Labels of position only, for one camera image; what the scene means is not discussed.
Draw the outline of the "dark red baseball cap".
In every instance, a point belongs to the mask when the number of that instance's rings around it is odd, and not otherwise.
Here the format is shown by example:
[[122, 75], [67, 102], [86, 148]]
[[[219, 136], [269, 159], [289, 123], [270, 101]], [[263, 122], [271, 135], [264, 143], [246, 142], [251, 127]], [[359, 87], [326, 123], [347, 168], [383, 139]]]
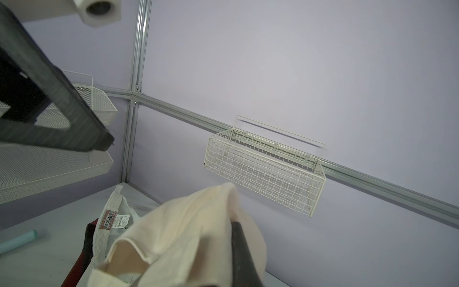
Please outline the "dark red baseball cap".
[[76, 287], [84, 272], [90, 265], [91, 259], [93, 258], [93, 236], [96, 230], [98, 220], [87, 224], [84, 244], [80, 256], [68, 273], [67, 277], [63, 281], [61, 287]]

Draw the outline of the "beige baseball cap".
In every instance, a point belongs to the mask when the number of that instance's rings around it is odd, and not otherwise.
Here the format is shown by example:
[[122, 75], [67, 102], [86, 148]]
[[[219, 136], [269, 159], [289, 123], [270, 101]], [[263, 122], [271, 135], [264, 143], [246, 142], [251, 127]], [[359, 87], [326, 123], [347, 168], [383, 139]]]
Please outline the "beige baseball cap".
[[267, 246], [240, 206], [234, 184], [170, 200], [129, 227], [105, 260], [90, 266], [90, 287], [231, 287], [231, 223], [239, 222], [258, 276], [263, 280]]

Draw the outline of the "white baseball cap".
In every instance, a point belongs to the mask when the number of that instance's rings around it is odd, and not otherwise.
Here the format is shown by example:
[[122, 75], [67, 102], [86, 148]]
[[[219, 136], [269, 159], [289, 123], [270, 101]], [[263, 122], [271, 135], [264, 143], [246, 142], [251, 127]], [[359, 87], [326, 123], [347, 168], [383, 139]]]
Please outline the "white baseball cap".
[[92, 267], [102, 264], [114, 241], [141, 218], [129, 206], [122, 189], [122, 185], [115, 187], [96, 223], [92, 241]]

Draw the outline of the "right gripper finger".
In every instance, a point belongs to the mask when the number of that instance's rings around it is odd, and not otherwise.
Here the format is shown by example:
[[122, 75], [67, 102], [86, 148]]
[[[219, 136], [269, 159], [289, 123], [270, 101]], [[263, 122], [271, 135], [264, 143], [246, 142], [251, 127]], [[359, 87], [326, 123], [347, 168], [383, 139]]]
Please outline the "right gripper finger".
[[232, 287], [262, 287], [241, 224], [232, 222], [231, 232]]

